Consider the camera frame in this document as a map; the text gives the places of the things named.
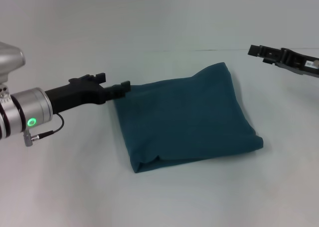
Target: teal fabric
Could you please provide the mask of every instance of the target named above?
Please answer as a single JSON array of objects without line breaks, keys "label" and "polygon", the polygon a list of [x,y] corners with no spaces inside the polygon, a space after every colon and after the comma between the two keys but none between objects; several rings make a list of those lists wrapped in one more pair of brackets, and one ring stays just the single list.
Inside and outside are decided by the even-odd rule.
[{"label": "teal fabric", "polygon": [[115,106],[136,173],[263,147],[224,63],[190,78],[132,86]]}]

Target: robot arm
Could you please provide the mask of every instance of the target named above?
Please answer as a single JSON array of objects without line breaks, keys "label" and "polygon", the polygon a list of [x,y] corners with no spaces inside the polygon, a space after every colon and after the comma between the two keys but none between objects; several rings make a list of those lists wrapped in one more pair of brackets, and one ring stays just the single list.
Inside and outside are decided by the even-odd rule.
[{"label": "robot arm", "polygon": [[9,72],[23,66],[25,58],[19,48],[0,42],[0,139],[24,132],[27,146],[56,131],[31,136],[29,130],[52,120],[54,114],[82,104],[104,104],[108,100],[125,97],[131,90],[129,81],[108,88],[100,86],[105,74],[85,75],[69,80],[69,84],[43,91],[40,88],[11,95],[3,83]]}]

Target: white table surface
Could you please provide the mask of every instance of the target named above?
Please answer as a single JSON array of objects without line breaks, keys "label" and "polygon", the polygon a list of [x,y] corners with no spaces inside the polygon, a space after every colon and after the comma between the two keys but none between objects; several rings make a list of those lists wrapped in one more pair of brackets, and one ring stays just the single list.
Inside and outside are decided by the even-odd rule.
[{"label": "white table surface", "polygon": [[106,86],[144,84],[225,62],[265,143],[134,174],[113,103],[83,105],[33,147],[22,134],[0,142],[0,226],[318,226],[319,80],[247,55],[255,44],[319,57],[317,15],[317,0],[0,0],[0,40],[27,60],[12,93],[101,72]]}]

